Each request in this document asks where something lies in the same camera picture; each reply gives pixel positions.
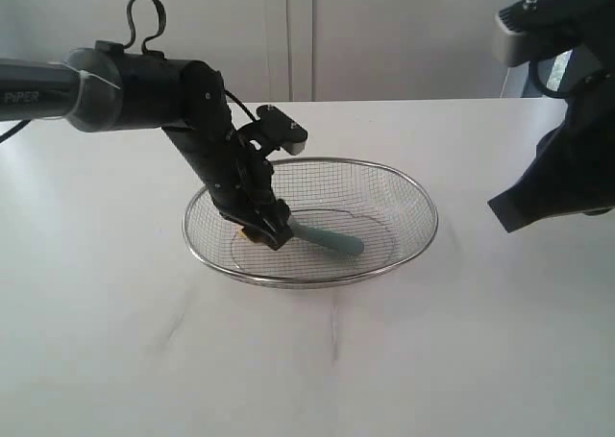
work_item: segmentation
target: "white table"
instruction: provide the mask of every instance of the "white table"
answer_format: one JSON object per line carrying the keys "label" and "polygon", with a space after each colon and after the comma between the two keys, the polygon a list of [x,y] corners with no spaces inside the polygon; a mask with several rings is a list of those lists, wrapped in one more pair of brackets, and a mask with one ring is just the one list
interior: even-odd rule
{"label": "white table", "polygon": [[239,283],[188,252],[199,182],[161,131],[36,122],[0,146],[0,435],[615,434],[615,214],[508,235],[486,204],[561,103],[281,108],[305,155],[418,180],[431,247],[339,289]]}

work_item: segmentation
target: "black cable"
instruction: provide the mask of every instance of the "black cable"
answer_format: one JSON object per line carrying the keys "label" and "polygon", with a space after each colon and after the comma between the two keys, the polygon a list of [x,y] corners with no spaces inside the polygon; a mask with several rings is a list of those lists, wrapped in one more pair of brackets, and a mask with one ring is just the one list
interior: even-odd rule
{"label": "black cable", "polygon": [[573,96],[571,92],[555,91],[554,89],[547,88],[538,75],[538,61],[531,61],[529,63],[529,79],[538,91],[550,98],[567,99]]}
{"label": "black cable", "polygon": [[254,114],[251,113],[250,110],[246,108],[245,105],[241,101],[239,101],[239,99],[234,94],[232,94],[228,89],[225,89],[224,92],[233,100],[235,104],[237,104],[241,108],[241,110],[246,112],[246,114],[252,119],[253,122],[257,121],[257,118],[254,116]]}
{"label": "black cable", "polygon": [[17,132],[19,132],[19,130],[28,125],[30,122],[32,122],[32,120],[22,120],[6,133],[0,134],[0,144],[9,139],[11,136],[14,136]]}

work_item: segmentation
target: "wire mesh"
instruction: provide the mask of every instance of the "wire mesh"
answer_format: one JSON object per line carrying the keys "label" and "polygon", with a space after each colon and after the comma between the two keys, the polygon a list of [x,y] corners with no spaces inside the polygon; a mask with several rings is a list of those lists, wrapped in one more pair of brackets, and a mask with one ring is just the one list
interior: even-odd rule
{"label": "wire mesh", "polygon": [[190,250],[207,265],[249,283],[314,288],[366,279],[423,252],[437,230],[425,190],[408,176],[374,163],[339,158],[274,162],[272,186],[295,219],[363,241],[361,255],[342,255],[292,238],[276,252],[222,219],[207,190],[195,195],[184,217]]}

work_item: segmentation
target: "metal basket rim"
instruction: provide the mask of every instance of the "metal basket rim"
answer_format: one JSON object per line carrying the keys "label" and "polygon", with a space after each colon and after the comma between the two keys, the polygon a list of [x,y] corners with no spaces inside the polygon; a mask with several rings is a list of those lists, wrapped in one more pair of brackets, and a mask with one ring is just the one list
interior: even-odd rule
{"label": "metal basket rim", "polygon": [[194,255],[194,257],[196,257],[199,261],[201,261],[203,264],[210,267],[211,269],[217,272],[220,272],[222,274],[225,274],[227,276],[230,276],[234,279],[241,280],[245,283],[251,283],[253,285],[259,285],[259,286],[269,286],[269,287],[275,287],[275,288],[314,289],[314,288],[328,288],[332,286],[347,285],[355,281],[370,279],[372,277],[385,274],[411,261],[418,255],[422,254],[431,245],[438,231],[438,226],[439,226],[438,211],[437,211],[437,208],[435,207],[435,203],[431,199],[427,190],[419,182],[417,182],[416,180],[408,176],[406,173],[396,168],[392,168],[390,166],[383,165],[381,163],[375,163],[373,161],[360,160],[356,158],[299,157],[299,158],[282,158],[279,160],[272,160],[271,163],[275,166],[275,165],[287,165],[291,163],[313,162],[313,161],[328,162],[328,163],[348,163],[348,164],[354,164],[354,165],[363,165],[363,166],[370,166],[373,168],[379,168],[381,170],[388,171],[389,173],[397,175],[401,177],[402,179],[404,179],[405,181],[411,183],[412,185],[414,185],[414,187],[416,187],[421,192],[421,194],[425,196],[425,199],[427,200],[428,206],[430,208],[430,212],[433,216],[433,219],[434,219],[433,229],[431,231],[430,238],[425,242],[425,244],[420,250],[418,250],[416,253],[412,255],[408,255],[402,259],[399,259],[379,269],[360,272],[357,274],[351,274],[349,276],[344,276],[344,277],[326,278],[326,279],[296,279],[296,278],[286,278],[286,277],[263,276],[263,275],[258,275],[258,274],[250,274],[247,272],[235,271],[233,269],[227,269],[226,267],[222,267],[208,260],[206,257],[202,256],[195,249],[194,245],[191,243],[188,237],[187,222],[190,216],[190,212],[192,211],[194,204],[196,204],[196,202],[201,198],[201,196],[208,190],[206,186],[203,186],[197,191],[196,194],[194,194],[194,196],[192,196],[192,198],[190,199],[190,202],[188,202],[188,205],[185,209],[184,218],[182,219],[182,233],[184,235],[184,242],[186,246],[190,249],[190,252]]}

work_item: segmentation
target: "white wall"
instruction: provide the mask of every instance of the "white wall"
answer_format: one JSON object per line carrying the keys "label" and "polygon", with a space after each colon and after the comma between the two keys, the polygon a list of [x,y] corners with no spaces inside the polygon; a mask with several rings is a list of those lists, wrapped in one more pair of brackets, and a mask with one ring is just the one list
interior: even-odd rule
{"label": "white wall", "polygon": [[[95,39],[125,42],[129,34],[127,1],[0,0],[0,6],[16,23],[15,29],[0,24],[0,38],[19,43],[18,48],[0,53],[18,50],[24,59],[58,61],[72,48],[93,46]],[[275,20],[275,12],[267,10],[277,8],[279,2],[285,6],[285,0],[268,0],[268,4],[265,0],[162,2],[167,10],[166,32],[150,43],[152,48],[161,49],[169,58],[199,59],[222,70],[228,88],[242,99],[281,99],[280,93],[272,92],[270,77],[275,78],[275,85],[282,74],[287,83],[287,45],[271,44],[280,36],[266,34],[266,21]],[[278,25],[285,29],[285,9],[276,12],[282,13]],[[150,2],[135,3],[135,23],[140,44],[140,38],[155,31],[155,11]],[[284,55],[275,54],[280,50]]]}
{"label": "white wall", "polygon": [[494,14],[516,1],[314,0],[314,97],[499,97]]}

